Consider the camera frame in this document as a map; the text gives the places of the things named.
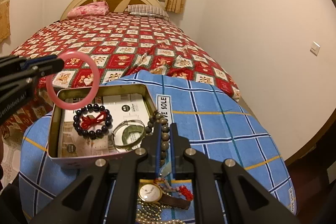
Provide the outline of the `silver metal bangle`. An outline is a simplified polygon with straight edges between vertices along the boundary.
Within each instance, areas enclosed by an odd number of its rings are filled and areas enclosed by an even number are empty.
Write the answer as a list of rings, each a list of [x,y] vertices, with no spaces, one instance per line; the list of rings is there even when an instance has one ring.
[[[130,150],[140,144],[144,136],[145,125],[141,120],[127,120],[113,130],[112,143],[116,149]]]

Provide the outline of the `striped grey pillow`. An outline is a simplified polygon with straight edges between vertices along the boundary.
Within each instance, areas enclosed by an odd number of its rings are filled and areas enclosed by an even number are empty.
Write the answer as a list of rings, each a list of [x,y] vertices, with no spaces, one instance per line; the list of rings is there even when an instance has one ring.
[[[125,9],[125,12],[129,12],[132,14],[136,13],[136,14],[156,15],[165,18],[169,17],[168,13],[165,12],[164,9],[152,5],[140,5],[140,4],[128,5],[127,8]]]

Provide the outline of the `gold wrist watch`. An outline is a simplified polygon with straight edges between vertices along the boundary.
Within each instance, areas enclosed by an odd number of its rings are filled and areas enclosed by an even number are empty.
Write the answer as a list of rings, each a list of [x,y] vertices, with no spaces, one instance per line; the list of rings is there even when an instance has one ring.
[[[163,190],[154,183],[140,184],[138,197],[147,203],[160,203],[165,206],[176,207],[183,210],[187,210],[191,203],[183,198],[172,197],[165,194]]]

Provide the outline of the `pink jade bangle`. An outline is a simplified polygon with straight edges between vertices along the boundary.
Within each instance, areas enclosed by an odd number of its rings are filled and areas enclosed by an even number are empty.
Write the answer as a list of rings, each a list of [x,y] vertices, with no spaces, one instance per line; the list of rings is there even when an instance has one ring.
[[[83,98],[79,102],[66,103],[63,100],[61,100],[54,91],[54,88],[52,86],[52,79],[53,79],[53,75],[55,74],[55,72],[52,73],[51,75],[46,77],[46,88],[47,88],[47,92],[52,102],[56,106],[64,110],[77,110],[91,103],[98,92],[99,84],[100,84],[100,74],[99,74],[99,70],[98,70],[98,67],[95,61],[90,56],[86,55],[85,53],[77,52],[77,51],[70,51],[70,52],[62,53],[61,55],[59,55],[59,58],[63,60],[63,62],[71,58],[78,58],[82,61],[85,61],[89,65],[93,73],[93,81],[92,81],[91,90],[89,91],[88,95],[85,98]]]

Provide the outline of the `light green jade pendant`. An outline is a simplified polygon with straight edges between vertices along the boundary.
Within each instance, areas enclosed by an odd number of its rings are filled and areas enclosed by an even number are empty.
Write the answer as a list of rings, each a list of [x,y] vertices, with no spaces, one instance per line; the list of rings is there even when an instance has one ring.
[[[159,177],[167,177],[169,174],[171,174],[171,171],[172,171],[171,162],[168,162],[160,169]]]

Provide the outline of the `white wall switch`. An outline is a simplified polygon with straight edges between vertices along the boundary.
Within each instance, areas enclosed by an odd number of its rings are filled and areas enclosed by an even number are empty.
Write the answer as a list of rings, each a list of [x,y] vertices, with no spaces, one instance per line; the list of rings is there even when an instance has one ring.
[[[313,41],[310,47],[310,52],[315,56],[318,56],[320,48],[321,46],[317,42]]]

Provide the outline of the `pink floral pillow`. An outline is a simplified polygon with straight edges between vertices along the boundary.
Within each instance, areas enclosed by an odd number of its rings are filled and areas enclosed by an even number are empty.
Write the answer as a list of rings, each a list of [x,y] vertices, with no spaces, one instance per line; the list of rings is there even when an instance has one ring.
[[[78,6],[71,9],[67,18],[78,18],[88,15],[106,15],[109,12],[109,6],[106,2],[92,2],[84,6]]]

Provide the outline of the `pink metal tin box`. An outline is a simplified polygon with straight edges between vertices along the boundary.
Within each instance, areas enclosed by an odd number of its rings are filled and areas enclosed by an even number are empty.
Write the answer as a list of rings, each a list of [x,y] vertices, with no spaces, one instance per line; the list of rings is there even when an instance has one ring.
[[[99,158],[117,159],[137,149],[157,110],[144,84],[101,86],[92,102],[76,110],[55,106],[48,156],[62,168],[82,168]]]

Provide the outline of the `white card in tin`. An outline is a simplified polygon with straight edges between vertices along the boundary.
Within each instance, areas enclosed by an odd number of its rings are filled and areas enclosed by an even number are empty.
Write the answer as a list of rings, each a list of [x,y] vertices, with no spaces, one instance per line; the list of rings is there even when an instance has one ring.
[[[97,117],[106,113],[104,122],[83,128],[81,118],[87,115]],[[141,94],[97,97],[92,103],[77,109],[63,110],[60,119],[58,157],[86,157],[112,155],[139,148],[141,143],[130,150],[116,149],[112,143],[112,132],[121,122],[141,120],[146,126],[149,113]]]

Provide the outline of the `red cord dark pendant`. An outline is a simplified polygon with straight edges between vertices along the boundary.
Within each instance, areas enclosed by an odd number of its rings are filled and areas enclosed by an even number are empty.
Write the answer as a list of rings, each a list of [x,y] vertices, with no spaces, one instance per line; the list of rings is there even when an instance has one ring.
[[[91,126],[104,122],[105,119],[106,119],[106,113],[104,111],[100,112],[97,117],[94,117],[92,115],[87,115],[81,118],[81,126],[83,128],[89,128]]]

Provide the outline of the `red patterned bed sheet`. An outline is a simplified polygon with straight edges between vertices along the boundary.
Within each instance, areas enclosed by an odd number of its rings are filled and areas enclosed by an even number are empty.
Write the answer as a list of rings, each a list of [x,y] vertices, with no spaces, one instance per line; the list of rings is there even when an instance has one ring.
[[[101,83],[141,70],[211,84],[240,99],[232,77],[172,22],[128,13],[65,19],[36,32],[13,54],[36,58],[78,51],[96,63]]]

